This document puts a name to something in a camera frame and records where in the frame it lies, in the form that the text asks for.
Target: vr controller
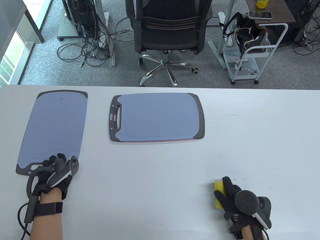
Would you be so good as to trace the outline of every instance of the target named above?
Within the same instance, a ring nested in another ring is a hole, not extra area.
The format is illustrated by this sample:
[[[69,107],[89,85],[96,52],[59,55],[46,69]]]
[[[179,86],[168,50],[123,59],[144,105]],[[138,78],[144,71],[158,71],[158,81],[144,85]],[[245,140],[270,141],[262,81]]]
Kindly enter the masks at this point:
[[[75,156],[69,158],[66,163],[64,163],[63,159],[56,158],[54,163],[47,167],[37,167],[29,176],[27,182],[27,196],[30,198],[32,195],[31,187],[35,176],[40,172],[49,172],[51,173],[50,178],[47,181],[48,187],[52,188],[59,184],[62,180],[67,178],[69,175],[74,176],[79,169],[79,162]]]
[[[271,228],[271,202],[267,197],[257,197],[253,192],[242,190],[235,197],[237,208],[246,215],[256,218],[265,228]]]

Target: black bag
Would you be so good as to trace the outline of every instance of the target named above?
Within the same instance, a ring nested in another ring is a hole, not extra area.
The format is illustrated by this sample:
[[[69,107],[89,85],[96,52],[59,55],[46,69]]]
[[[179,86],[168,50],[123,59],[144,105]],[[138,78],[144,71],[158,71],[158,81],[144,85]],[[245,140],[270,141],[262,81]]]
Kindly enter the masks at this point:
[[[226,33],[228,26],[232,23],[232,21],[237,20],[237,28],[230,33]],[[262,43],[267,41],[268,34],[265,28],[257,26],[253,19],[249,17],[244,17],[241,13],[236,13],[231,20],[224,26],[223,28],[223,37],[229,37],[231,34],[234,33],[237,44],[240,49],[241,57],[243,56],[244,52],[254,46],[261,46]],[[261,53],[265,52],[266,49],[253,49],[247,53]]]

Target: chair wheel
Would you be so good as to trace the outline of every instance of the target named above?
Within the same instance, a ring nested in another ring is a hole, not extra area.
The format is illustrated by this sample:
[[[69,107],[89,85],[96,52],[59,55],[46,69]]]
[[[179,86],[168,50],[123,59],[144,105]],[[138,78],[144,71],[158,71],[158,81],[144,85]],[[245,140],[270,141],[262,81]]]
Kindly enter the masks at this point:
[[[142,66],[142,65],[143,65],[143,59],[142,59],[142,58],[139,58],[139,59],[138,59],[138,63],[139,63],[139,66]]]
[[[198,68],[195,68],[195,69],[192,68],[191,71],[192,71],[193,74],[197,74],[199,72],[199,69]]]

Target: yellow bottle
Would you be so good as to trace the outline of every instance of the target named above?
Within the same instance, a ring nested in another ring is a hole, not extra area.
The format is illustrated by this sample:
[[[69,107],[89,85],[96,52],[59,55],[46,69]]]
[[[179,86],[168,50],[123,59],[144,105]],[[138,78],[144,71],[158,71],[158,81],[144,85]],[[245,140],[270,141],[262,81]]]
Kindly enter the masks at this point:
[[[260,9],[266,8],[269,0],[258,0],[257,7]]]

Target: hand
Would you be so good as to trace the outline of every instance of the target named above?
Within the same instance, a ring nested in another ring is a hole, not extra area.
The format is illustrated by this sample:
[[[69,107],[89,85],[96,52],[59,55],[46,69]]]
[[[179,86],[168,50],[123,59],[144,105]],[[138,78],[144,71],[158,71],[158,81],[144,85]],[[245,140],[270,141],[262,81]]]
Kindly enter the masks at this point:
[[[44,160],[42,162],[42,166],[46,167],[46,166],[50,166],[54,163],[56,158],[60,158],[63,159],[64,162],[66,162],[66,156],[62,153],[58,153],[57,154],[58,157],[52,155],[49,160]],[[36,184],[32,194],[35,196],[40,196],[41,193],[44,194],[48,194],[49,192],[51,192],[54,188],[60,188],[62,191],[62,200],[66,198],[67,193],[68,193],[68,187],[70,185],[70,182],[72,180],[72,176],[69,175],[67,178],[65,178],[64,180],[62,180],[59,184],[57,184],[55,187],[50,188],[47,186],[47,181],[49,179],[49,177],[51,176],[51,173],[49,172],[40,172],[38,174],[38,183]]]
[[[261,231],[263,227],[259,221],[251,215],[243,214],[236,206],[235,198],[241,188],[232,184],[229,177],[222,178],[222,181],[227,196],[224,196],[220,191],[214,191],[214,195],[225,211],[225,220],[231,219],[233,222],[230,233],[234,234],[236,239],[243,239],[241,229],[248,225],[255,226]]]
[[[236,214],[242,214],[236,206],[235,197],[238,192],[241,191],[241,188],[237,185],[233,185],[229,177],[223,177],[223,186],[225,188],[227,196],[224,196],[220,191],[214,191],[215,197],[221,203],[224,211],[225,220],[229,220]]]

